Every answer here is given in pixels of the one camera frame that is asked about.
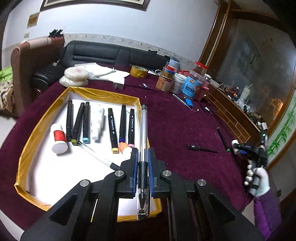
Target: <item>plastic wrapped bun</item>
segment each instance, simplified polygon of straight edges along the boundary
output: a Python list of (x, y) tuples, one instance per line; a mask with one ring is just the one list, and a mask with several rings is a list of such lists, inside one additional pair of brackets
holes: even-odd
[(84, 81), (89, 78), (89, 73), (85, 69), (79, 67), (69, 67), (65, 69), (65, 76), (75, 82)]
[(88, 80), (73, 81), (71, 79), (68, 79), (66, 76), (63, 76), (59, 79), (59, 83), (65, 87), (70, 87), (70, 86), (85, 87), (88, 85), (89, 82), (88, 82)]

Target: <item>purple sleeve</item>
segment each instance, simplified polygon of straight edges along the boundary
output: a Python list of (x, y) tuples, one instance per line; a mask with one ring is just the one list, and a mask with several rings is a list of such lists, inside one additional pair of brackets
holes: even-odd
[(254, 215), (255, 225), (266, 240), (281, 224), (279, 203), (271, 190), (254, 199)]

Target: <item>silver bolt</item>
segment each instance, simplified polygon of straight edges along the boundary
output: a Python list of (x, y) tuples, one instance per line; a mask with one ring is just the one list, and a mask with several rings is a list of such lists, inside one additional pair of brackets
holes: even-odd
[(204, 180), (204, 179), (199, 179), (199, 180), (197, 181), (197, 184), (200, 185), (200, 186), (205, 186), (205, 185), (207, 184), (207, 181)]
[(121, 170), (118, 170), (115, 172), (115, 176), (117, 176), (117, 177), (121, 177), (123, 174), (124, 174), (124, 172)]
[(82, 186), (82, 187), (86, 187), (86, 186), (88, 186), (89, 185), (89, 181), (88, 180), (82, 180), (81, 182), (80, 182), (80, 186)]
[(169, 171), (169, 170), (165, 170), (165, 171), (163, 171), (163, 175), (164, 175), (165, 177), (169, 177), (171, 174), (172, 174), (172, 172)]

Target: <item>roll of yellow tape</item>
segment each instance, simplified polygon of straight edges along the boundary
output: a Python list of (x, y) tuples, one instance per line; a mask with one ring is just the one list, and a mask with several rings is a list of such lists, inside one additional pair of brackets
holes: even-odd
[(130, 74), (136, 78), (144, 79), (148, 74), (148, 70), (140, 66), (132, 66)]

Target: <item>gloved hand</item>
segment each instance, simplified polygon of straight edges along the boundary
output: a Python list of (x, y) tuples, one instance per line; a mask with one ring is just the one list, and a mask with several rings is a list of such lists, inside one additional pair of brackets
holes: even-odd
[(249, 160), (247, 176), (244, 182), (246, 186), (248, 186), (253, 181), (254, 175), (257, 175), (260, 178), (260, 184), (255, 195), (255, 197), (260, 197), (270, 190), (268, 173), (262, 167), (254, 168), (252, 170), (252, 161)]

